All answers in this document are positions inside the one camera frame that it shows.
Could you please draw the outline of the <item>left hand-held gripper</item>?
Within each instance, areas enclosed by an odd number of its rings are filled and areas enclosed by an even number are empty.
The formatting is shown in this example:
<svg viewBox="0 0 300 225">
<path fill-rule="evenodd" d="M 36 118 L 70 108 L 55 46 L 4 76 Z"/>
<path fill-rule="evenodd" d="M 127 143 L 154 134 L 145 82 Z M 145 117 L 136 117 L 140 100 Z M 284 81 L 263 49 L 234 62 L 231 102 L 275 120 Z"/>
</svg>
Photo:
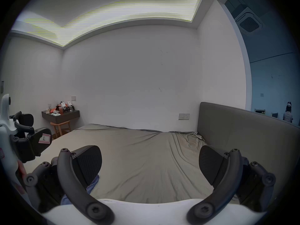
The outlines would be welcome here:
<svg viewBox="0 0 300 225">
<path fill-rule="evenodd" d="M 52 132 L 47 127 L 35 130 L 32 114 L 17 112 L 10 119 L 10 102 L 9 94 L 3 95 L 0 118 L 1 164 L 9 183 L 18 192 L 17 160 L 26 163 L 40 157 L 52 143 Z"/>
</svg>

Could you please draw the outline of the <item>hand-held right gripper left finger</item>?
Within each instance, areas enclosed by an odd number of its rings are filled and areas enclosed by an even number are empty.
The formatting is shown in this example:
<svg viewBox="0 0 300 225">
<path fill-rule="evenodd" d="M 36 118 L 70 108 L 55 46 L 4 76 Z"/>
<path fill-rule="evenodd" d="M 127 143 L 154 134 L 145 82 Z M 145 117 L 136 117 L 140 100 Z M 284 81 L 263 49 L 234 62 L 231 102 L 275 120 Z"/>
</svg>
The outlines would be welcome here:
<svg viewBox="0 0 300 225">
<path fill-rule="evenodd" d="M 46 213 L 61 205 L 64 195 L 86 218 L 99 225 L 114 221 L 113 211 L 87 192 L 102 166 L 100 148 L 87 145 L 75 151 L 62 148 L 58 157 L 43 162 L 24 178 L 31 205 Z"/>
</svg>

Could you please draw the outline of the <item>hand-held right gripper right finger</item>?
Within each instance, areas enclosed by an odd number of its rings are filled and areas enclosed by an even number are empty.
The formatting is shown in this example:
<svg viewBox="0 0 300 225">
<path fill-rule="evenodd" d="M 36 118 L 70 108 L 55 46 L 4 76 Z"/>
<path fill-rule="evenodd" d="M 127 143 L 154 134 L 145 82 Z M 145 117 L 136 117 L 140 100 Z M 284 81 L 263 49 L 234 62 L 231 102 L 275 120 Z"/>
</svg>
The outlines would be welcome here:
<svg viewBox="0 0 300 225">
<path fill-rule="evenodd" d="M 205 145 L 200 149 L 199 168 L 214 190 L 187 212 L 190 224 L 212 220 L 235 195 L 239 204 L 254 212 L 267 210 L 276 177 L 256 161 L 249 163 L 239 149 L 222 152 Z"/>
</svg>

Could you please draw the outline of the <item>person's left hand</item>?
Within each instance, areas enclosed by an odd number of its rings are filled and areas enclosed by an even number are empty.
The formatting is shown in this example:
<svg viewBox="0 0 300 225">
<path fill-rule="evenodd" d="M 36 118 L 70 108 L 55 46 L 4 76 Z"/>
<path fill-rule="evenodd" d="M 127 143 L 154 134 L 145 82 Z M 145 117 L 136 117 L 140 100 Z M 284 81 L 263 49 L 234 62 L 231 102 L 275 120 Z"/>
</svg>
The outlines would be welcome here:
<svg viewBox="0 0 300 225">
<path fill-rule="evenodd" d="M 18 170 L 17 170 L 16 177 L 19 181 L 19 184 L 16 183 L 14 186 L 21 195 L 24 195 L 26 193 L 26 190 L 23 187 L 23 185 L 24 185 L 23 180 L 27 176 L 27 173 L 26 173 L 23 163 L 20 160 L 18 160 L 17 162 L 18 162 Z"/>
</svg>

